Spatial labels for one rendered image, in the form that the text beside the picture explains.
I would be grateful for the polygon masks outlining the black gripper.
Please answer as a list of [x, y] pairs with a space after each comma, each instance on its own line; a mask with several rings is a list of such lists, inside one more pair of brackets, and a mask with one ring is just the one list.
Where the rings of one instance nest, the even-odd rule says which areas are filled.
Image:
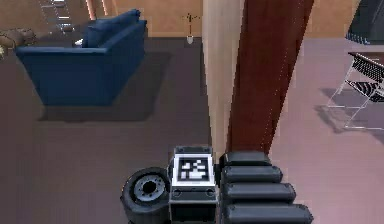
[[131, 175], [120, 196], [128, 224], [167, 224], [169, 191], [170, 182], [164, 168], [145, 168]]

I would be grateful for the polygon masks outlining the dark red room door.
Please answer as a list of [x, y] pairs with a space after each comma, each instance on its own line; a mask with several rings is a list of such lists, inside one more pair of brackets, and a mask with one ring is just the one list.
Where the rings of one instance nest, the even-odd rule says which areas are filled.
[[268, 153], [314, 0], [245, 0], [227, 150]]

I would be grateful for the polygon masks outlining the small potted house plant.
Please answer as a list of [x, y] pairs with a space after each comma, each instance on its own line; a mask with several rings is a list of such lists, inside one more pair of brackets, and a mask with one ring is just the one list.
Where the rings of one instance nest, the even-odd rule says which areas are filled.
[[191, 45], [194, 42], [194, 36], [192, 35], [192, 22], [195, 19], [199, 19], [199, 18], [200, 18], [199, 16], [193, 16], [191, 13], [187, 13], [187, 15], [185, 16], [185, 19], [188, 21], [188, 24], [189, 24], [189, 33], [186, 36], [186, 41], [189, 45]]

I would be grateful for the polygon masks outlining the grey ladder shelf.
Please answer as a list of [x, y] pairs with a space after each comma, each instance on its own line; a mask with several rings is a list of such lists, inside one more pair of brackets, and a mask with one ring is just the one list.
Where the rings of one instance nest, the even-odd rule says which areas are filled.
[[75, 30], [66, 0], [38, 0], [38, 2], [43, 18], [49, 26], [63, 34]]

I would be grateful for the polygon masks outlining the brown teddy bear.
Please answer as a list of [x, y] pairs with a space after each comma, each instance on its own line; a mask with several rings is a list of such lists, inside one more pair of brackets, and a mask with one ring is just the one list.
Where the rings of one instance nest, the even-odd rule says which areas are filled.
[[13, 28], [0, 30], [0, 47], [3, 50], [18, 46], [31, 45], [36, 42], [36, 34], [30, 28]]

